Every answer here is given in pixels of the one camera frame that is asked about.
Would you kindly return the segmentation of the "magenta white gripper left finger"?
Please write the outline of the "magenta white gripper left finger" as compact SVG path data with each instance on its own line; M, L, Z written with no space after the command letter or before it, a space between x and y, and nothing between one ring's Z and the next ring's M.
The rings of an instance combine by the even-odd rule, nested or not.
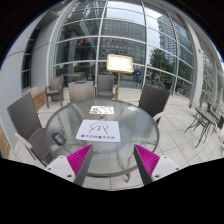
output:
M88 145L68 157L57 157L45 170L76 185L82 186L92 157L93 146Z

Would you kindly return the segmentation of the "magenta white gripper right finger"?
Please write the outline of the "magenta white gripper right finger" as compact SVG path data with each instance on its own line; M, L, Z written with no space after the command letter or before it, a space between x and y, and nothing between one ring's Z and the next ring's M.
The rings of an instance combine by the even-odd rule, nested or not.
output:
M168 156L158 156L139 145L134 145L134 157L144 185L179 170L179 166Z

